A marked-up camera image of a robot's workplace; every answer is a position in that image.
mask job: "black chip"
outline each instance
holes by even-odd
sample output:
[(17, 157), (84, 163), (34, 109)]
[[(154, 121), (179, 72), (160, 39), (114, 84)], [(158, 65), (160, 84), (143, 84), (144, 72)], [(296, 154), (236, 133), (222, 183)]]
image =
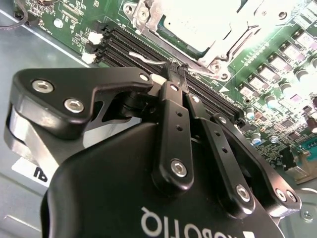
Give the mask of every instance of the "black chip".
[(282, 125), (285, 127), (290, 127), (292, 126), (294, 123), (291, 122), (289, 119), (287, 119), (285, 122), (282, 122)]
[(261, 117), (260, 120), (261, 121), (267, 121), (267, 118), (266, 117)]
[(251, 126), (250, 126), (250, 130), (255, 131), (256, 129), (258, 129), (257, 126), (255, 126), (255, 125), (251, 125)]
[(303, 111), (304, 111), (305, 113), (309, 113), (311, 110), (312, 110), (312, 108), (311, 108), (310, 106), (305, 106), (305, 107), (303, 108)]
[(299, 137), (301, 137), (300, 134), (298, 134), (297, 132), (292, 132), (288, 135), (289, 138), (291, 138), (292, 140), (297, 140)]

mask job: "green circuit board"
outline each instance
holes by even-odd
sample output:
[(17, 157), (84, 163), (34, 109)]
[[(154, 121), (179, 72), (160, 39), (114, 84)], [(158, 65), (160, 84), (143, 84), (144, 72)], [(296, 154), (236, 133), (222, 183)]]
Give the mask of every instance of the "green circuit board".
[[(137, 35), (131, 22), (125, 16), (122, 6), (126, 0), (60, 0), (51, 6), (38, 4), (37, 0), (24, 0), (27, 10), (40, 19), (39, 27), (63, 42), (65, 45), (78, 53), (78, 58), (85, 52), (85, 45), (88, 43), (88, 35), (92, 31), (95, 21), (116, 22), (131, 34), (135, 35), (143, 42), (147, 43), (164, 56), (175, 59), (166, 50), (145, 38)], [(63, 23), (62, 28), (56, 28), (54, 21), (59, 19)], [(229, 65), (229, 71), (233, 75), (228, 82), (196, 75), (197, 80), (204, 82), (208, 87), (217, 91), (223, 98), (234, 105), (245, 110), (253, 107), (255, 118), (248, 120), (251, 129), (243, 131), (247, 138), (251, 138), (254, 132), (261, 134), (261, 143), (257, 149), (267, 158), (275, 158), (278, 152), (289, 145), (299, 145), (315, 135), (307, 129), (306, 122), (302, 116), (303, 107), (312, 107), (311, 97), (317, 96), (315, 92), (300, 89), (299, 81), (295, 77), (295, 72), (300, 69), (311, 69), (310, 61), (316, 57), (316, 49), (303, 47), (296, 36), (303, 33), (317, 39), (317, 4), (314, 1), (303, 0), (295, 11), (292, 18), (284, 25), (277, 25), (271, 29), (256, 45), (244, 49)], [(186, 43), (166, 35), (170, 42), (178, 44), (180, 49), (186, 51)], [(289, 45), (295, 46), (303, 55), (300, 60), (292, 60), (283, 57), (283, 49)], [(280, 71), (271, 66), (272, 60), (276, 56), (281, 56), (290, 66), (288, 72)], [(261, 78), (261, 70), (269, 68), (276, 74), (275, 80)], [(256, 89), (250, 86), (250, 81), (254, 77), (260, 77), (265, 83), (265, 87)], [(292, 84), (298, 97), (286, 98), (280, 85), (288, 82)], [(246, 97), (241, 93), (244, 83), (248, 85), (256, 95)], [(270, 109), (265, 103), (267, 95), (274, 95), (279, 102), (279, 107)], [(293, 138), (289, 134), (296, 132)], [(270, 138), (278, 137), (277, 143), (272, 143)]]

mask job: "roboliq logo text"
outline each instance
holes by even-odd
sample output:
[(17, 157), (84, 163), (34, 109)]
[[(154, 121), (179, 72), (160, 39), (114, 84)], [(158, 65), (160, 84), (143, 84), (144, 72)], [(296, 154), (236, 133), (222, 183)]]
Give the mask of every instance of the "roboliq logo text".
[[(147, 208), (142, 207), (141, 210), (144, 212), (142, 218), (141, 218), (141, 226), (144, 231), (144, 233), (150, 237), (158, 237), (161, 235), (162, 232), (164, 232), (164, 238), (191, 238), (189, 236), (189, 231), (193, 230), (197, 235), (195, 237), (197, 238), (237, 238), (230, 235), (225, 235), (221, 232), (216, 232), (214, 235), (212, 234), (210, 229), (204, 228), (201, 231), (196, 227), (194, 224), (186, 224), (183, 231), (179, 230), (179, 222), (178, 220), (174, 220), (174, 231), (172, 234), (175, 234), (175, 236), (169, 235), (169, 226), (168, 226), (168, 217), (164, 216), (164, 226), (162, 224), (161, 219), (159, 216), (154, 213), (150, 212)], [(150, 230), (147, 226), (147, 219), (152, 218), (155, 219), (157, 226), (155, 230)], [(255, 238), (255, 235), (253, 232), (242, 232), (244, 237), (243, 238)]]

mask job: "electrolytic capacitor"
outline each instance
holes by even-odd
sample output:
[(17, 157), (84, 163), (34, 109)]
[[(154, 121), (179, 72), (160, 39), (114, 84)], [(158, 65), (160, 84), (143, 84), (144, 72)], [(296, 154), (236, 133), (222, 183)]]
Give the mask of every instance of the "electrolytic capacitor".
[(311, 65), (314, 67), (314, 69), (317, 69), (317, 57), (311, 61)]
[(254, 108), (248, 107), (246, 108), (246, 118), (252, 120), (254, 118)]
[(301, 83), (309, 83), (309, 80), (310, 80), (310, 75), (309, 73), (302, 69), (302, 70), (299, 70), (295, 76), (297, 77), (297, 79), (301, 82)]
[(254, 145), (259, 145), (261, 143), (261, 134), (257, 132), (253, 133), (251, 135), (251, 142)]
[(274, 95), (268, 95), (265, 97), (265, 102), (268, 108), (274, 109), (278, 108), (279, 104)]
[(306, 123), (312, 133), (317, 133), (317, 121), (315, 120), (315, 118), (307, 118)]
[(317, 97), (313, 98), (313, 106), (315, 108), (315, 110), (317, 111)]
[(294, 94), (292, 85), (290, 83), (283, 83), (281, 86), (279, 86), (279, 88), (286, 97), (293, 96)]

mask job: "motherboard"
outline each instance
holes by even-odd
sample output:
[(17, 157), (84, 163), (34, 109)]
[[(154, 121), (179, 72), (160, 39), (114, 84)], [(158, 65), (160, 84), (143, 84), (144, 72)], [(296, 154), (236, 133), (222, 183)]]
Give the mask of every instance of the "motherboard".
[[(167, 61), (186, 64), (189, 89), (208, 113), (231, 117), (298, 182), (317, 177), (315, 0), (22, 2), (29, 25), (87, 64), (154, 74)], [(18, 7), (15, 17), (21, 18)], [(310, 168), (301, 168), (306, 162)]]

